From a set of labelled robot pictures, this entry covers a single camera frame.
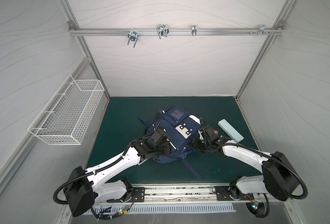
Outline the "light green pencil case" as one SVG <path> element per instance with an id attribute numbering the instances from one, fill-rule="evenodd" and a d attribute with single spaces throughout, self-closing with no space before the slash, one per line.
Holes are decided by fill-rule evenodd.
<path id="1" fill-rule="evenodd" d="M 239 143 L 244 137 L 225 119 L 218 122 L 218 126 L 235 142 Z"/>

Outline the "navy blue backpack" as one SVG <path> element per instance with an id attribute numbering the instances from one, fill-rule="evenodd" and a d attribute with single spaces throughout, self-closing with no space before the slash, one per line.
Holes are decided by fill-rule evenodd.
<path id="1" fill-rule="evenodd" d="M 196 179 L 200 180 L 201 176 L 186 160 L 186 157 L 196 150 L 192 146 L 193 140 L 200 139 L 199 118 L 183 107 L 173 106 L 162 111 L 159 128 L 170 137 L 170 153 L 155 155 L 152 160 L 160 164 L 181 160 Z"/>

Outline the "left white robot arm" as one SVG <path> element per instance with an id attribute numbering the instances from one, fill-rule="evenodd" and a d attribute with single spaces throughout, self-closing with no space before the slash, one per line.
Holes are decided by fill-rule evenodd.
<path id="1" fill-rule="evenodd" d="M 92 209 L 96 202 L 109 199 L 127 200 L 133 187 L 126 180 L 109 182 L 111 178 L 156 155 L 169 154 L 171 141 L 167 132 L 156 129 L 140 139 L 130 142 L 119 155 L 87 169 L 75 168 L 67 182 L 53 194 L 57 204 L 68 205 L 73 217 Z"/>

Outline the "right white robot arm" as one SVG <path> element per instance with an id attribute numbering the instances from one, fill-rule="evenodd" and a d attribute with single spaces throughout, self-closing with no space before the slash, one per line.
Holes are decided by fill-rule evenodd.
<path id="1" fill-rule="evenodd" d="M 210 152 L 237 159 L 260 172 L 256 176 L 240 175 L 229 184 L 232 198 L 239 194 L 270 194 L 279 201 L 305 199 L 308 188 L 287 157 L 280 153 L 262 152 L 242 145 L 226 136 L 219 136 L 211 126 L 201 127 L 192 140 L 200 152 Z"/>

